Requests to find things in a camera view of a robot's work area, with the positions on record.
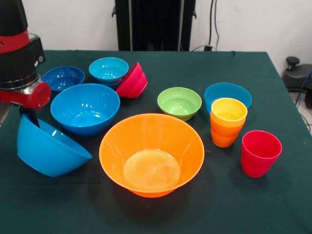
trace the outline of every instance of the white wall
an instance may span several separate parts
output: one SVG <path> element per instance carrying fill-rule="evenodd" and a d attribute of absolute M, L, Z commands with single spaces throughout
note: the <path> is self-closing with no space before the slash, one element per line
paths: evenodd
<path fill-rule="evenodd" d="M 44 49 L 118 50 L 114 0 L 22 0 Z"/>
<path fill-rule="evenodd" d="M 208 43 L 210 4 L 196 2 L 191 49 Z M 218 0 L 217 25 L 219 50 L 267 51 L 280 74 L 289 55 L 312 63 L 312 0 Z"/>
<path fill-rule="evenodd" d="M 211 0 L 197 0 L 191 49 L 208 42 Z M 45 49 L 117 50 L 114 0 L 23 0 L 29 31 Z M 279 73 L 285 58 L 312 63 L 312 0 L 219 0 L 219 50 L 267 51 Z"/>

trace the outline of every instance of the power cord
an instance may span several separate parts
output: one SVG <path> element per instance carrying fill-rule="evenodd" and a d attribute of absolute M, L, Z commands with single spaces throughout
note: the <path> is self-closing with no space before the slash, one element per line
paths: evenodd
<path fill-rule="evenodd" d="M 308 120 L 302 115 L 302 114 L 300 114 L 301 115 L 301 117 L 303 118 L 303 120 L 305 121 L 305 124 L 307 125 L 307 127 L 308 127 L 308 129 L 309 129 L 309 132 L 311 132 L 311 125 L 312 124 L 310 124 L 309 122 L 308 122 Z"/>
<path fill-rule="evenodd" d="M 218 28 L 216 26 L 216 3 L 217 3 L 218 0 L 215 0 L 214 2 L 214 28 L 215 28 L 215 32 L 216 32 L 216 35 L 217 35 L 217 40 L 216 40 L 216 50 L 218 50 L 218 44 L 219 44 L 219 39 L 220 39 L 220 36 L 219 36 L 219 33 L 218 33 Z"/>
<path fill-rule="evenodd" d="M 306 78 L 306 80 L 303 82 L 301 89 L 299 90 L 299 94 L 297 96 L 296 102 L 294 103 L 296 105 L 296 107 L 298 108 L 300 106 L 300 102 L 301 102 L 301 93 L 302 90 L 304 88 L 304 86 L 310 81 L 310 78 L 312 76 L 312 71 L 310 72 L 309 76 Z"/>
<path fill-rule="evenodd" d="M 195 51 L 195 50 L 197 50 L 197 49 L 199 49 L 201 47 L 205 47 L 205 50 L 207 49 L 208 51 L 211 51 L 211 48 L 213 48 L 215 51 L 218 51 L 218 44 L 219 44 L 220 35 L 219 35 L 219 32 L 218 32 L 217 23 L 216 23 L 216 4 L 217 4 L 217 0 L 211 0 L 211 5 L 210 5 L 210 22 L 209 22 L 209 42 L 208 42 L 208 44 L 200 45 L 200 46 L 196 47 L 195 49 L 193 49 L 192 51 Z M 215 28 L 215 32 L 217 34 L 216 47 L 211 45 L 213 8 L 214 8 L 214 28 Z"/>
<path fill-rule="evenodd" d="M 213 23 L 213 7 L 214 7 L 214 0 L 211 0 L 210 5 L 210 22 L 209 22 L 209 42 L 208 44 L 211 44 L 211 37 L 212 37 L 212 23 Z"/>
<path fill-rule="evenodd" d="M 218 51 L 214 46 L 206 44 L 206 45 L 200 45 L 200 46 L 196 47 L 195 49 L 192 50 L 192 52 L 199 49 L 200 47 L 203 47 L 203 46 L 210 46 L 211 48 L 214 48 L 214 50 Z"/>

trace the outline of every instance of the orange cup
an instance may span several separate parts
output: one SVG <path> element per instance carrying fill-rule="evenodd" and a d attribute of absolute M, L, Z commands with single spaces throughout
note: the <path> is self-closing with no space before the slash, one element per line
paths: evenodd
<path fill-rule="evenodd" d="M 230 147 L 243 128 L 247 107 L 233 98 L 220 98 L 211 106 L 211 137 L 216 146 Z"/>

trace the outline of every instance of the table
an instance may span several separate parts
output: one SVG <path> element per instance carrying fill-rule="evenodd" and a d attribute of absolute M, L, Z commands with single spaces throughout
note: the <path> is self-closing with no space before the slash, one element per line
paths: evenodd
<path fill-rule="evenodd" d="M 197 176 L 173 193 L 148 199 L 119 187 L 103 172 L 98 159 L 105 134 L 84 138 L 62 129 L 49 112 L 38 117 L 83 145 L 93 159 L 61 177 L 49 178 L 17 156 L 20 119 L 17 107 L 0 128 L 0 232 L 3 234 L 114 233 L 311 233 L 312 138 L 267 53 L 244 52 L 107 52 L 46 51 L 44 74 L 62 65 L 80 67 L 86 82 L 95 82 L 89 64 L 119 57 L 129 66 L 139 61 L 149 84 L 136 100 L 121 100 L 114 121 L 141 113 L 160 113 L 156 98 L 164 89 L 188 87 L 203 98 L 205 89 L 228 81 L 250 91 L 253 103 L 236 142 L 227 149 L 211 140 L 203 104 L 188 123 L 205 145 Z M 242 136 L 261 129 L 275 134 L 283 153 L 262 178 L 241 170 Z"/>

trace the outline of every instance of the light blue bowl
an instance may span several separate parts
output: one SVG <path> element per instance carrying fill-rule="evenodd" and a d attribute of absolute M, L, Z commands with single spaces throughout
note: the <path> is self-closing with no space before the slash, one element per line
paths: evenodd
<path fill-rule="evenodd" d="M 43 75 L 41 80 L 48 83 L 51 90 L 61 92 L 84 81 L 84 72 L 77 67 L 57 67 Z"/>
<path fill-rule="evenodd" d="M 54 98 L 51 114 L 67 131 L 93 137 L 113 122 L 119 106 L 119 96 L 111 88 L 101 84 L 80 84 Z"/>
<path fill-rule="evenodd" d="M 82 146 L 38 119 L 40 128 L 22 115 L 18 130 L 18 156 L 28 166 L 50 177 L 69 173 L 92 156 Z"/>
<path fill-rule="evenodd" d="M 120 58 L 100 58 L 89 66 L 90 74 L 104 85 L 118 86 L 129 70 L 126 61 Z"/>
<path fill-rule="evenodd" d="M 216 83 L 205 91 L 205 102 L 208 113 L 211 112 L 212 103 L 219 98 L 234 98 L 241 101 L 247 108 L 252 104 L 252 96 L 242 86 L 232 83 Z"/>

